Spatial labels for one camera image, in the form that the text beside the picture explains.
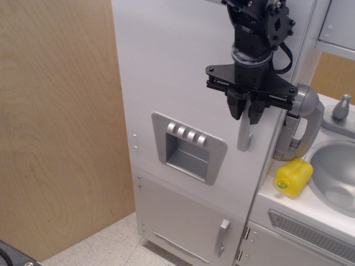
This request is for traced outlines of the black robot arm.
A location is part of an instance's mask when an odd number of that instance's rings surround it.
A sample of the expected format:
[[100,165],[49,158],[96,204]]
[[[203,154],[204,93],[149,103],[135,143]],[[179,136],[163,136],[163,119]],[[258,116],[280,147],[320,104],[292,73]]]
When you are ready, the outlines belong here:
[[244,111],[250,124],[259,122],[264,110],[275,106],[291,110],[298,93],[283,80],[292,64],[275,69],[273,54],[281,49],[293,55],[285,40],[293,35],[295,21],[286,1],[222,1],[234,28],[231,55],[234,63],[206,67],[207,87],[227,97],[231,116],[239,120]]

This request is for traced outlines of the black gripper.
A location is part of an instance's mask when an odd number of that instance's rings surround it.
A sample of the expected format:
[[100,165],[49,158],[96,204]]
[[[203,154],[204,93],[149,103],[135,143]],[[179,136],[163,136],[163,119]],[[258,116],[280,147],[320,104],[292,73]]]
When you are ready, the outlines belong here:
[[295,86],[280,75],[291,69],[292,63],[283,69],[275,69],[272,60],[257,65],[240,63],[209,65],[207,87],[221,91],[227,97],[231,116],[239,120],[246,102],[251,100],[248,116],[250,124],[258,124],[264,110],[271,105],[290,110],[297,94]]

